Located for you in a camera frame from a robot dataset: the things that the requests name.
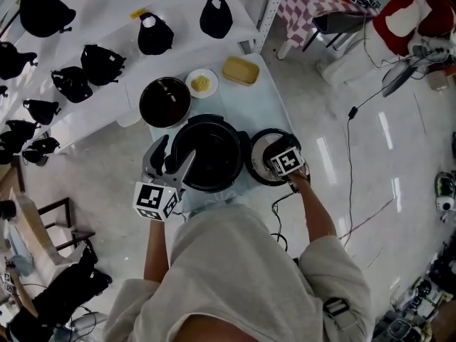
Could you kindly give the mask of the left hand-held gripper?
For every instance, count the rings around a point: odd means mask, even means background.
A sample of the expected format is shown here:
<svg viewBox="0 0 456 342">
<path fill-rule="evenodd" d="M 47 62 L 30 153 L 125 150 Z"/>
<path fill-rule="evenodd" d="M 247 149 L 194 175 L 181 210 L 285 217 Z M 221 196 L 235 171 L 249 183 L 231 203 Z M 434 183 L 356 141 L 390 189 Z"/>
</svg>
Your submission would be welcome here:
<svg viewBox="0 0 456 342">
<path fill-rule="evenodd" d="M 158 138 L 146 151 L 142 159 L 142 180 L 136 182 L 133 208 L 144 218 L 166 221 L 182 199 L 183 182 L 187 178 L 196 158 L 192 150 L 174 172 L 164 167 L 165 149 L 169 135 Z"/>
</svg>

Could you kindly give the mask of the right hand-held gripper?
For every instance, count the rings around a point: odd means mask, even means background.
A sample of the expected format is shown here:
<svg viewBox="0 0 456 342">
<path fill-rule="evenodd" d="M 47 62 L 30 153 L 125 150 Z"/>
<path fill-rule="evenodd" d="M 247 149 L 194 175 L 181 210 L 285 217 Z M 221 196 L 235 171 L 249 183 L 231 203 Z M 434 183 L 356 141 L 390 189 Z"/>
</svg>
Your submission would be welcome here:
<svg viewBox="0 0 456 342">
<path fill-rule="evenodd" d="M 275 177 L 281 179 L 301 169 L 305 160 L 301 155 L 299 141 L 294 136 L 281 136 L 264 150 L 264 165 Z"/>
</svg>

